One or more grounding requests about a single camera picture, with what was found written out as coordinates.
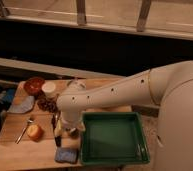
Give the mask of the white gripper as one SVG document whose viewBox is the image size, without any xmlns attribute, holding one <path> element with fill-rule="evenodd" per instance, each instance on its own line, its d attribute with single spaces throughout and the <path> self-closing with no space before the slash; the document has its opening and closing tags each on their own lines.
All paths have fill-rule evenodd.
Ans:
<svg viewBox="0 0 193 171">
<path fill-rule="evenodd" d="M 54 138 L 56 146 L 61 146 L 61 138 L 63 135 L 66 135 L 71 139 L 76 139 L 79 137 L 79 134 L 84 131 L 85 125 L 83 122 L 80 122 L 75 127 L 67 128 L 62 124 L 61 119 L 55 119 Z"/>
</svg>

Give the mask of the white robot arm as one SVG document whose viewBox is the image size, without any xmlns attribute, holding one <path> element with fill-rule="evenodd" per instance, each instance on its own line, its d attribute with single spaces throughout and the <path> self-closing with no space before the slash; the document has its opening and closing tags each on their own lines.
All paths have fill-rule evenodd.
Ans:
<svg viewBox="0 0 193 171">
<path fill-rule="evenodd" d="M 193 171 L 193 60 L 169 64 L 83 90 L 74 81 L 58 96 L 67 128 L 91 108 L 122 105 L 159 109 L 154 171 Z"/>
</svg>

